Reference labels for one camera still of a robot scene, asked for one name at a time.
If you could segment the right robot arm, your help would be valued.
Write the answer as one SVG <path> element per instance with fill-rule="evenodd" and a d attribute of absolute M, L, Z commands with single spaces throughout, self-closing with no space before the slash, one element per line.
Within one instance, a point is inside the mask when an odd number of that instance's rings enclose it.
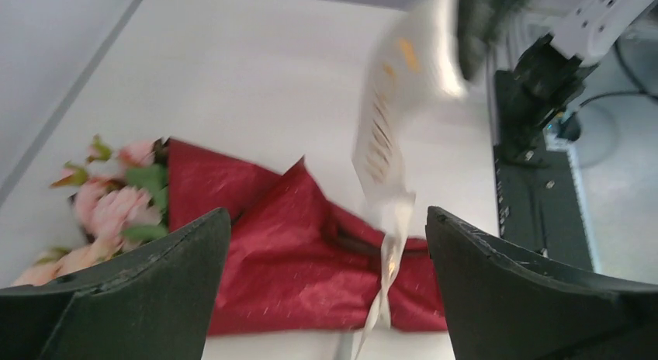
<path fill-rule="evenodd" d="M 656 0 L 582 0 L 536 40 L 511 71 L 494 76 L 499 154 L 512 164 L 537 147 L 542 131 L 584 91 L 584 79 Z M 458 0 L 459 66 L 471 80 L 498 45 L 507 19 L 527 0 Z"/>

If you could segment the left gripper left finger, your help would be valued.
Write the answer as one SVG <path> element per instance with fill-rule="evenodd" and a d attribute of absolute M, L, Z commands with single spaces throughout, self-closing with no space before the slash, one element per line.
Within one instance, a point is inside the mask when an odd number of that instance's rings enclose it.
<path fill-rule="evenodd" d="M 42 286 L 1 291 L 3 359 L 199 359 L 230 242 L 215 209 Z"/>

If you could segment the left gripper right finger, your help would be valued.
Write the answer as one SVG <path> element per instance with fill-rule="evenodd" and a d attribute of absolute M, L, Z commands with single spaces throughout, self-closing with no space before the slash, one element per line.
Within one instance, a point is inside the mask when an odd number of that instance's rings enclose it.
<path fill-rule="evenodd" d="M 657 287 L 553 261 L 428 209 L 457 359 L 655 359 Z"/>

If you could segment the red wrapping paper sheet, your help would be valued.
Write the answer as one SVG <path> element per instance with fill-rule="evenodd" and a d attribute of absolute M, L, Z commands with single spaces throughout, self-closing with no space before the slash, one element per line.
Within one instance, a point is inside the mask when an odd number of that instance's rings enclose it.
<path fill-rule="evenodd" d="M 211 336 L 358 330 L 380 289 L 381 231 L 329 201 L 302 161 L 279 174 L 170 139 L 168 225 L 232 223 Z"/>

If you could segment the cream ribbon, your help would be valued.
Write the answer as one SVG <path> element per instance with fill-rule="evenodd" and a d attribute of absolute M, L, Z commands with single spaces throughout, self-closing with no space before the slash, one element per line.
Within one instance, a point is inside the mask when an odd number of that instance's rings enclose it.
<path fill-rule="evenodd" d="M 360 342 L 343 335 L 337 359 L 358 359 L 376 327 L 391 326 L 389 291 L 400 271 L 410 235 L 416 195 L 407 187 L 400 146 L 404 126 L 422 109 L 461 101 L 469 87 L 462 76 L 456 27 L 459 0 L 417 0 L 383 32 L 375 45 L 362 89 L 352 164 L 374 220 L 391 220 L 381 247 L 380 288 Z"/>

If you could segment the pink flower stem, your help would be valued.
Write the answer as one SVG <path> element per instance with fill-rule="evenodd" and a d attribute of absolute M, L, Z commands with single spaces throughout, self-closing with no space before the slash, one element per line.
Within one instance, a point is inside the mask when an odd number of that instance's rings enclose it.
<path fill-rule="evenodd" d="M 63 166 L 61 177 L 52 182 L 50 188 L 82 187 L 84 184 L 99 182 L 102 184 L 125 185 L 126 173 L 132 168 L 147 168 L 155 164 L 156 141 L 137 140 L 113 149 L 98 134 L 88 145 L 83 163 L 68 161 Z M 114 174 L 94 174 L 93 164 L 117 164 Z"/>
<path fill-rule="evenodd" d="M 96 240 L 125 243 L 121 233 L 132 226 L 159 226 L 162 215 L 151 205 L 145 189 L 125 186 L 109 190 L 109 183 L 90 180 L 74 196 L 72 209 L 77 221 Z"/>
<path fill-rule="evenodd" d="M 76 248 L 61 256 L 44 256 L 28 267 L 12 284 L 13 286 L 41 286 L 82 269 L 110 260 L 120 249 L 121 243 L 97 239 L 94 243 Z"/>

